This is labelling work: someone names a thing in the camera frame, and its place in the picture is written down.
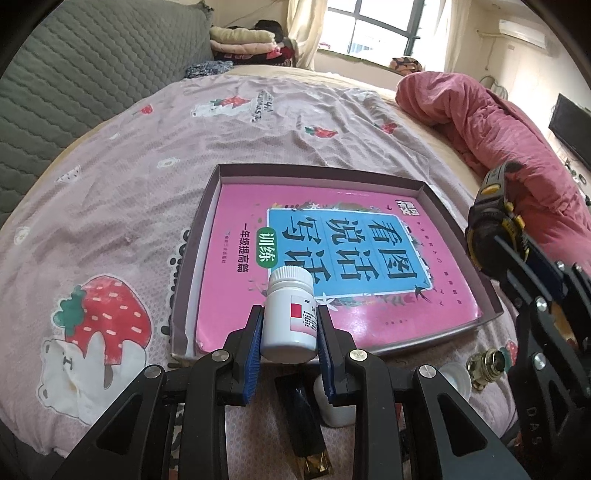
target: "white bottle cap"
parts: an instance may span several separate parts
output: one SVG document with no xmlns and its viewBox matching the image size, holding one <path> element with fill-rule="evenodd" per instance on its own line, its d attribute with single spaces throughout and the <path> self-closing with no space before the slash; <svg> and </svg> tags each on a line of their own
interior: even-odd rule
<svg viewBox="0 0 591 480">
<path fill-rule="evenodd" d="M 297 267 L 295 265 L 284 265 L 271 272 L 269 276 L 269 287 L 268 292 L 275 290 L 274 287 L 279 282 L 283 281 L 295 281 L 302 282 L 311 293 L 314 291 L 314 278 L 312 274 L 305 268 Z"/>
<path fill-rule="evenodd" d="M 438 369 L 465 400 L 470 400 L 472 379 L 466 367 L 458 362 L 449 362 Z"/>
</svg>

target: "brass fitting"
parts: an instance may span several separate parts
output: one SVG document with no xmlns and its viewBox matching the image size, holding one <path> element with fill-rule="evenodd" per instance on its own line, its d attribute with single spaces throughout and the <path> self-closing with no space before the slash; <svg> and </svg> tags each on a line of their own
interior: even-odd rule
<svg viewBox="0 0 591 480">
<path fill-rule="evenodd" d="M 484 390 L 489 383 L 499 380 L 505 367 L 505 356 L 496 348 L 491 348 L 484 353 L 475 353 L 466 363 L 466 369 L 472 379 L 472 387 L 478 391 Z"/>
</svg>

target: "green label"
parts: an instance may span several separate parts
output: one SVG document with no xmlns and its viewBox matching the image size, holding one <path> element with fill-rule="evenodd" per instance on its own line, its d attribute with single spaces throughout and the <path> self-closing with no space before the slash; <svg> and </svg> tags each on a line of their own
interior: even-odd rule
<svg viewBox="0 0 591 480">
<path fill-rule="evenodd" d="M 277 233 L 269 226 L 256 232 L 256 263 L 262 268 L 277 265 Z"/>
</svg>

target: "white pill bottle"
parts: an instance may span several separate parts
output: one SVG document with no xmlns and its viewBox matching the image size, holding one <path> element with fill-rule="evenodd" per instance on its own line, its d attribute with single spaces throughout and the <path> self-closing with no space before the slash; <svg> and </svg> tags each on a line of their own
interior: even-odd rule
<svg viewBox="0 0 591 480">
<path fill-rule="evenodd" d="M 314 279 L 301 267 L 286 265 L 269 276 L 261 355 L 278 364 L 312 360 L 316 347 Z"/>
</svg>

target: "book cover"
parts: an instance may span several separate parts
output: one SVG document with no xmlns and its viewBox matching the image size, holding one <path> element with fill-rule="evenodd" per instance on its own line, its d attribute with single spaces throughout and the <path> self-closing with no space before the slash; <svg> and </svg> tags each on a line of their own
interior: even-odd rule
<svg viewBox="0 0 591 480">
<path fill-rule="evenodd" d="M 298 265 L 336 328 L 360 348 L 420 339 L 475 320 L 480 309 L 417 199 L 386 193 L 224 184 L 213 221 L 196 343 L 221 348 L 264 304 L 268 277 Z"/>
</svg>

